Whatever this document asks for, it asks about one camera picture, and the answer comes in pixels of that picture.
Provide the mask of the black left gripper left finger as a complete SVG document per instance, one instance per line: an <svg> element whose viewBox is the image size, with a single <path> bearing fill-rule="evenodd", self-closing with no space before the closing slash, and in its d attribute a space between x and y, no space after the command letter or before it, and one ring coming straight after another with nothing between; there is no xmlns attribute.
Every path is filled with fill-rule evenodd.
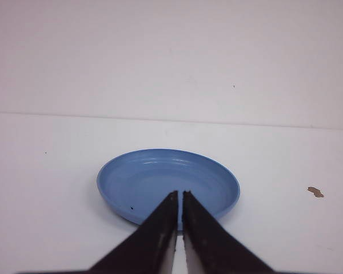
<svg viewBox="0 0 343 274"><path fill-rule="evenodd" d="M172 273L178 228L173 191L121 244L90 269L94 273Z"/></svg>

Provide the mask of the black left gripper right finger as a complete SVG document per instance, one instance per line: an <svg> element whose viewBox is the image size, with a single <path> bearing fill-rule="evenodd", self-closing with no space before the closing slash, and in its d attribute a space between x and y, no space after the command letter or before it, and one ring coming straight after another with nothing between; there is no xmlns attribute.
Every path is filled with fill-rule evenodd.
<svg viewBox="0 0 343 274"><path fill-rule="evenodd" d="M274 273L226 232L190 191L183 193L182 224L188 273Z"/></svg>

